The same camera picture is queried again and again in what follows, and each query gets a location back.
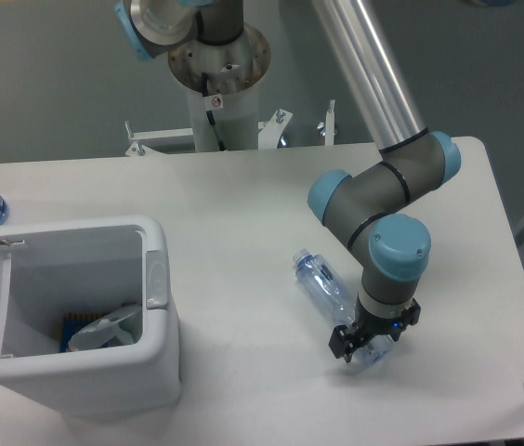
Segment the white table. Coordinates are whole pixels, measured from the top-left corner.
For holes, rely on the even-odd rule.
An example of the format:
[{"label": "white table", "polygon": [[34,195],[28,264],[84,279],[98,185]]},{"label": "white table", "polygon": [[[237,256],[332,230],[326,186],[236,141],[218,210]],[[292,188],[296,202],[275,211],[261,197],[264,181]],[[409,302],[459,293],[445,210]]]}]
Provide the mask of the white table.
[{"label": "white table", "polygon": [[129,417],[61,416],[0,387],[0,444],[426,445],[524,437],[524,273],[482,144],[407,209],[433,250],[423,311],[363,374],[295,280],[302,247],[354,289],[360,266],[308,210],[323,172],[372,144],[0,165],[8,223],[149,214],[167,234],[181,319],[180,402]]}]

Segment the white trash bin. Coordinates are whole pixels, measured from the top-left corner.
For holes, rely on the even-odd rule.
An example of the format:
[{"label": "white trash bin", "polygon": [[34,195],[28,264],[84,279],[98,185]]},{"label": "white trash bin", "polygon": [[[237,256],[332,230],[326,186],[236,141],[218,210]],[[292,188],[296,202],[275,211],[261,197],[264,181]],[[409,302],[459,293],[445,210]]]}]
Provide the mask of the white trash bin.
[{"label": "white trash bin", "polygon": [[[59,353],[66,313],[142,306],[132,345]],[[179,398],[164,232],[145,216],[0,227],[0,385],[66,414]]]}]

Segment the blue joint cap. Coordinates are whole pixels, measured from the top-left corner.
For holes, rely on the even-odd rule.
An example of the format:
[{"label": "blue joint cap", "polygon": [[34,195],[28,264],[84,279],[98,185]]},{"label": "blue joint cap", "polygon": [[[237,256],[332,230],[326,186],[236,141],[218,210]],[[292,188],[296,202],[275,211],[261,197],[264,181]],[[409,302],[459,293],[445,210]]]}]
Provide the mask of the blue joint cap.
[{"label": "blue joint cap", "polygon": [[344,170],[331,170],[318,178],[311,186],[308,193],[308,206],[322,225],[328,202],[338,185],[347,177],[350,175]]},{"label": "blue joint cap", "polygon": [[117,5],[115,5],[115,14],[117,15],[117,18],[120,21],[120,23],[122,23],[125,35],[130,41],[130,45],[132,45],[132,49],[134,49],[134,52],[137,54],[138,59],[151,60],[152,56],[142,45],[140,39],[138,39],[138,36],[136,35],[134,28],[132,27],[132,23],[130,22],[130,18],[125,13],[124,0],[120,0],[120,2]]},{"label": "blue joint cap", "polygon": [[416,281],[427,268],[431,236],[426,226],[404,214],[384,216],[370,234],[370,258],[397,282]]},{"label": "blue joint cap", "polygon": [[463,160],[460,156],[458,146],[452,142],[452,139],[448,135],[443,132],[431,132],[431,135],[438,140],[444,152],[445,170],[444,179],[441,180],[441,184],[444,184],[458,173]]}]

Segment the crushed plastic bottle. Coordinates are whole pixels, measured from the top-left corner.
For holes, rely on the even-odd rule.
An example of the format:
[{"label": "crushed plastic bottle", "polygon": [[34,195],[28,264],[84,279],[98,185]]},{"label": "crushed plastic bottle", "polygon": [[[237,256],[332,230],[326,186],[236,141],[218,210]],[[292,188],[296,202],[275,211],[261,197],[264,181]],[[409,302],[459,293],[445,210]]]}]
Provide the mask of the crushed plastic bottle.
[{"label": "crushed plastic bottle", "polygon": [[[293,256],[296,278],[303,284],[327,321],[350,326],[355,321],[357,299],[346,288],[343,280],[321,255],[302,249]],[[387,335],[376,336],[365,347],[358,348],[353,358],[369,367],[380,361],[392,349],[394,341]]]}]

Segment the warning sticker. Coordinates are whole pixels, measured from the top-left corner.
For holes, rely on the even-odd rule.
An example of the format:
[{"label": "warning sticker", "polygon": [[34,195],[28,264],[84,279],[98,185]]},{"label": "warning sticker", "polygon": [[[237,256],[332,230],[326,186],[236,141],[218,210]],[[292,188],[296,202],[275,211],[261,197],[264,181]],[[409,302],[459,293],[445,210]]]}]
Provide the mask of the warning sticker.
[{"label": "warning sticker", "polygon": [[213,95],[204,98],[204,108],[207,112],[223,108],[223,95]]}]

